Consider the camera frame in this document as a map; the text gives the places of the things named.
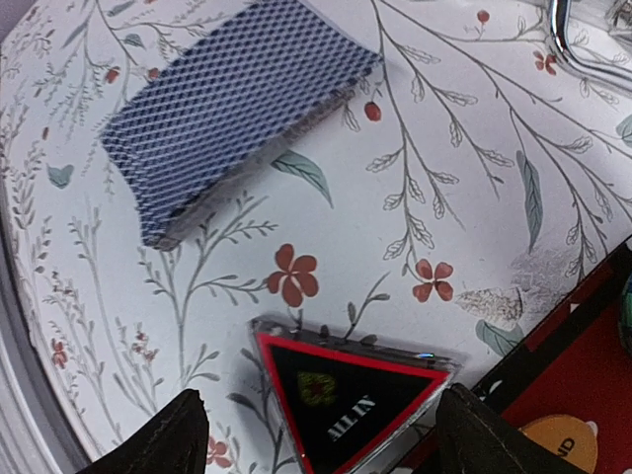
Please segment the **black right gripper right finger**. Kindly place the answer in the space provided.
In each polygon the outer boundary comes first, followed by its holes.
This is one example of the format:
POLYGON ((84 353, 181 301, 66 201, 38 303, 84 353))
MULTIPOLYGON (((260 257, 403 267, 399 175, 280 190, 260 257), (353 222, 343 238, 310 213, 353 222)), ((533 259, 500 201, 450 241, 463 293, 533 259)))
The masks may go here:
POLYGON ((443 473, 579 473, 509 425, 460 383, 443 390, 435 411, 443 473))

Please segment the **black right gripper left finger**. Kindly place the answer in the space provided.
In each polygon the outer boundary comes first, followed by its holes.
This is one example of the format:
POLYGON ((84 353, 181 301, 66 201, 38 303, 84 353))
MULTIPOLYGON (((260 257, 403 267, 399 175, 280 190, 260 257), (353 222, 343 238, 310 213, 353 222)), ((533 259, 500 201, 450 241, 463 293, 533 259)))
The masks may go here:
POLYGON ((209 422, 197 390, 186 389, 127 441, 88 466, 90 474, 201 474, 209 422))

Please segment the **orange big blind button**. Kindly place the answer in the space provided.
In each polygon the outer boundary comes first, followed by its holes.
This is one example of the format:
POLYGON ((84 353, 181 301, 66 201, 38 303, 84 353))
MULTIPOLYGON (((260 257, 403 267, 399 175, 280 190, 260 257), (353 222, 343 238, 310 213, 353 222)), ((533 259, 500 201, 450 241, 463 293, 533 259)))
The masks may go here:
POLYGON ((549 415, 519 429, 529 439, 587 473, 594 473, 598 458, 595 422, 570 415, 549 415))

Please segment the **black triangular all-in button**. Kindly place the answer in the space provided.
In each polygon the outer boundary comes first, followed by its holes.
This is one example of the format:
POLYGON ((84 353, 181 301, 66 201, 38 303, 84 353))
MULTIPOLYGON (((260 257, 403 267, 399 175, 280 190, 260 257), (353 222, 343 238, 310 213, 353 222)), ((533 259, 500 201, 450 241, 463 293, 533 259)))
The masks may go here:
POLYGON ((433 352, 250 321, 280 424, 303 473, 356 473, 412 425, 459 371, 433 352))

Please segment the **round red black poker mat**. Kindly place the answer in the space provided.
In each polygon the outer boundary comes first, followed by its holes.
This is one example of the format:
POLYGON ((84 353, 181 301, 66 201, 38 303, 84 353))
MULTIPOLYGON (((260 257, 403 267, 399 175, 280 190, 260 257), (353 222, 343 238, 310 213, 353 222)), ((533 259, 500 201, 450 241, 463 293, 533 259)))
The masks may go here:
POLYGON ((631 250, 621 245, 472 389, 512 426, 596 425, 598 473, 631 470, 631 356, 619 339, 631 250))

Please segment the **aluminium poker chip case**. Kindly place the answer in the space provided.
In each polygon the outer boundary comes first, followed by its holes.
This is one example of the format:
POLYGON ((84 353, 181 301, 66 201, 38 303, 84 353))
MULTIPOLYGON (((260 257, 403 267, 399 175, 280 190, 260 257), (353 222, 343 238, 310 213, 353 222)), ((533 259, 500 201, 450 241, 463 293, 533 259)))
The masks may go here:
POLYGON ((543 13, 545 43, 568 72, 631 91, 629 1, 534 0, 543 13))

